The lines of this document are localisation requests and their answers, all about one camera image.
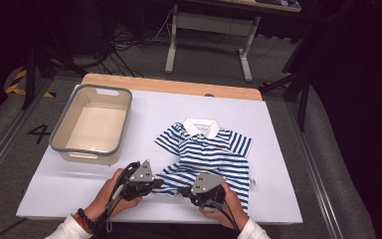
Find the person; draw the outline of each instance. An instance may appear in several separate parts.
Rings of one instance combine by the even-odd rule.
[[[98,192],[95,200],[84,210],[80,210],[75,215],[68,216],[63,223],[61,223],[56,231],[46,237],[46,239],[89,239],[93,237],[90,224],[87,222],[89,220],[91,223],[96,223],[98,217],[104,212],[104,208],[108,202],[110,194],[119,178],[123,169],[118,169],[113,177],[108,179],[103,187]],[[241,233],[238,239],[268,239],[270,238],[267,232],[260,227],[256,222],[254,222],[245,212],[241,205],[241,202],[237,194],[231,190],[228,183],[222,183],[225,189],[226,196],[225,200],[227,205],[225,211],[231,216],[231,212],[235,221],[240,229]],[[117,215],[124,210],[135,207],[142,200],[142,197],[134,198],[130,201],[121,199],[119,203],[115,205],[110,216]],[[234,229],[231,222],[223,215],[220,211],[206,211],[200,208],[200,211],[206,218],[214,219],[219,221],[223,226]]]

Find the bracelet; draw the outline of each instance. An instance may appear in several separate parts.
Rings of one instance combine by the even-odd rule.
[[[89,234],[93,234],[95,224],[87,218],[82,208],[77,211],[75,219]]]

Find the printed number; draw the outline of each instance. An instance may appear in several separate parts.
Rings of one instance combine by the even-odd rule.
[[[43,123],[42,125],[31,129],[28,134],[38,135],[39,138],[37,139],[36,143],[39,144],[42,141],[44,135],[51,135],[50,132],[46,132],[46,129],[48,129],[48,126]]]

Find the white sleeve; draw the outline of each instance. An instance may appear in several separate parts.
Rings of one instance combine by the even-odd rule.
[[[270,237],[262,227],[250,218],[238,239],[270,239]]]
[[[57,230],[46,237],[46,239],[89,239],[92,236],[92,234],[87,233],[76,219],[70,215],[65,219],[64,223],[61,223]]]

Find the table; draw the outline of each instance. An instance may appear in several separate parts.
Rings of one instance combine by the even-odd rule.
[[[112,166],[65,161],[48,147],[17,216],[64,218],[86,207],[117,168],[133,161],[148,159],[153,173],[161,171],[178,158],[154,143],[155,138],[176,121],[204,117],[254,140],[248,161],[257,184],[250,189],[249,215],[259,223],[302,222],[266,103],[257,90],[97,74],[87,74],[83,84],[132,91],[120,160]],[[203,97],[207,94],[215,97]],[[188,198],[151,193],[112,221],[216,223],[202,216]]]
[[[300,9],[292,7],[284,7],[273,4],[257,3],[255,0],[217,0],[212,1],[211,4],[216,2],[226,3],[226,4],[238,4],[245,5],[260,9],[274,9],[287,12],[299,12]],[[255,16],[254,20],[241,20],[241,19],[229,19],[224,17],[208,16],[203,14],[188,13],[184,11],[179,11],[178,4],[174,5],[173,16],[172,16],[172,29],[170,35],[170,45],[166,60],[165,72],[171,74],[173,72],[173,64],[175,61],[176,53],[176,31],[178,28],[199,30],[206,32],[215,32],[222,34],[230,34],[235,36],[244,36],[247,38],[246,46],[244,48],[238,49],[238,54],[240,57],[241,67],[244,73],[244,79],[247,82],[253,80],[251,75],[250,66],[248,64],[248,53],[253,43],[254,37],[259,27],[260,16]]]

